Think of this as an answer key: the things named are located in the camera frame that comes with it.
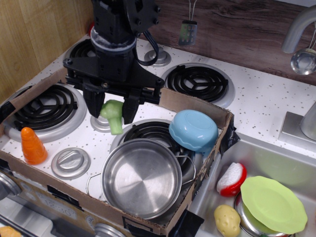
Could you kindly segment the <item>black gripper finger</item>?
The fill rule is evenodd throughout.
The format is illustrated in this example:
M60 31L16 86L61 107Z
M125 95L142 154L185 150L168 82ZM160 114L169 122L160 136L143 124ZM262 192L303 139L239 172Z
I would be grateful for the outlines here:
M140 99L140 92L130 92L129 95L124 99L122 108L124 124L133 123L138 107L140 105Z
M83 84L83 97L90 114L97 118L104 104L105 91L99 86Z

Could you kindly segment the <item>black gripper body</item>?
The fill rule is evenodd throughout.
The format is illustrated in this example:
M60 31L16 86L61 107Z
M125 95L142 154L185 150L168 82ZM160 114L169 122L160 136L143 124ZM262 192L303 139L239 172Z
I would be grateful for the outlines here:
M96 50L95 57L66 58L69 83L82 90L91 84L110 93L126 98L132 90L141 93L140 103L158 104L164 81L144 69L134 57L133 50L110 54Z

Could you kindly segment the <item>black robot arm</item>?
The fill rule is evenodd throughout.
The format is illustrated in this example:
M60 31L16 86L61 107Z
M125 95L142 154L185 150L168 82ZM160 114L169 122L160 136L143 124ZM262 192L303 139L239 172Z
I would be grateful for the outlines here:
M138 59L137 38L144 35L155 52L158 44L148 29L158 23L159 6L153 0L94 0L90 40L94 57L69 57L67 83L83 92L90 114L99 117L105 94L122 96L124 123L132 123L139 105L158 104L164 80L144 67L157 61Z

